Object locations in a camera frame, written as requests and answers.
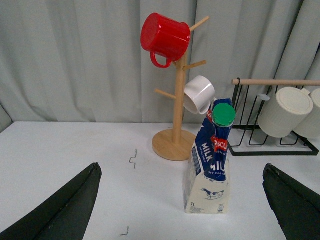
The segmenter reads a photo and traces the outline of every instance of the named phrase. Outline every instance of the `wooden mug stand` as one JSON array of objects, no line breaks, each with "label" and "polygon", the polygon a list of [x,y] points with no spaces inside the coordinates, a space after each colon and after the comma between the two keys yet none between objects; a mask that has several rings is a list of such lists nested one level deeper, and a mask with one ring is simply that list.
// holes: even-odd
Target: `wooden mug stand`
[{"label": "wooden mug stand", "polygon": [[[190,32],[205,23],[209,17],[205,17],[200,22],[190,27]],[[189,159],[192,145],[196,136],[192,133],[182,130],[184,96],[186,84],[186,71],[207,63],[199,61],[187,65],[188,51],[181,59],[174,62],[176,68],[175,75],[175,95],[156,89],[155,92],[162,94],[174,100],[173,128],[158,132],[152,139],[152,148],[160,157],[171,161],[185,161]]]}]

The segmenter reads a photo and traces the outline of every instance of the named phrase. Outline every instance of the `red mug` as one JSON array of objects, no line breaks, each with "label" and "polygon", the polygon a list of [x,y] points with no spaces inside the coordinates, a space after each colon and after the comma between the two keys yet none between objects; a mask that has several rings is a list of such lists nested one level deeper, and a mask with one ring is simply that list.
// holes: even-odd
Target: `red mug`
[{"label": "red mug", "polygon": [[[150,52],[152,63],[158,68],[168,68],[173,61],[182,58],[190,42],[190,28],[185,22],[177,22],[156,12],[145,20],[140,38],[141,46]],[[166,58],[166,64],[157,62],[156,55]]]}]

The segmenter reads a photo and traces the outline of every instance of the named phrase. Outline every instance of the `wooden rod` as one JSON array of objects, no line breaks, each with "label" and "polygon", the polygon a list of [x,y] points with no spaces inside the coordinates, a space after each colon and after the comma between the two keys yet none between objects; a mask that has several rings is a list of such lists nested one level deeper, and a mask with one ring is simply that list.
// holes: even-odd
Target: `wooden rod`
[{"label": "wooden rod", "polygon": [[232,79],[233,85],[320,86],[320,80]]},{"label": "wooden rod", "polygon": [[202,19],[201,21],[199,21],[198,23],[196,23],[195,25],[190,27],[190,32],[194,31],[197,27],[200,27],[202,24],[204,24],[206,21],[208,21],[209,18],[210,18],[209,16],[206,16],[204,19]]},{"label": "wooden rod", "polygon": [[196,63],[193,63],[193,64],[190,64],[190,65],[184,66],[184,67],[183,67],[183,70],[186,71],[186,70],[193,69],[193,68],[199,67],[199,66],[201,66],[201,65],[205,65],[205,64],[207,64],[207,61],[206,61],[206,60],[198,61],[198,62],[196,62]]},{"label": "wooden rod", "polygon": [[168,97],[168,98],[170,98],[170,99],[177,99],[175,95],[172,95],[172,94],[167,93],[167,92],[165,92],[165,91],[162,91],[162,90],[160,90],[160,89],[157,89],[157,88],[156,88],[154,91],[155,91],[157,94],[162,94],[163,96],[166,96],[166,97]]},{"label": "wooden rod", "polygon": [[182,119],[184,110],[185,83],[186,72],[184,66],[187,64],[188,51],[184,53],[182,58],[176,61],[175,74],[175,97],[174,101],[174,117],[172,129],[172,143],[179,144],[181,142]]}]

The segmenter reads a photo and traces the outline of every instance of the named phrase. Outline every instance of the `wooden peg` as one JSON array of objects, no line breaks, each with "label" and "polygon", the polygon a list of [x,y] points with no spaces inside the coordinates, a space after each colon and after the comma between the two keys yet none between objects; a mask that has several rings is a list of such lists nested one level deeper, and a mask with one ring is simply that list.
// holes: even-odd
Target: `wooden peg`
[{"label": "wooden peg", "polygon": [[320,80],[233,79],[233,85],[320,86]]},{"label": "wooden peg", "polygon": [[186,71],[186,70],[189,70],[189,69],[193,69],[193,68],[196,68],[196,67],[199,67],[201,65],[205,65],[207,64],[207,61],[206,60],[203,60],[203,61],[198,61],[196,63],[193,63],[193,64],[190,64],[190,65],[186,65],[183,67],[183,70]]},{"label": "wooden peg", "polygon": [[167,92],[165,92],[165,91],[162,91],[162,90],[160,90],[160,89],[155,89],[154,91],[155,91],[157,94],[161,94],[161,95],[166,96],[166,97],[168,97],[168,98],[170,98],[170,99],[174,99],[174,100],[177,99],[175,95],[172,95],[172,94],[167,93]]},{"label": "wooden peg", "polygon": [[206,21],[209,20],[209,16],[206,16],[204,19],[202,19],[201,21],[199,21],[198,23],[196,23],[195,25],[193,25],[192,27],[190,27],[190,32],[194,31],[196,28],[200,27],[202,24],[204,24]]}]

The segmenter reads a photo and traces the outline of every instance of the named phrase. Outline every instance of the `cow illustration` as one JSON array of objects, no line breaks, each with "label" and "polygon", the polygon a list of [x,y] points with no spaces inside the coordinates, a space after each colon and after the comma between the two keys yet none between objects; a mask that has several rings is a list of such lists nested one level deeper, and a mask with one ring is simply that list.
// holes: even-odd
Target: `cow illustration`
[{"label": "cow illustration", "polygon": [[218,191],[218,192],[212,192],[209,191],[205,188],[201,189],[202,191],[206,192],[206,200],[215,200],[215,199],[219,199],[224,195],[224,190],[223,191]]}]

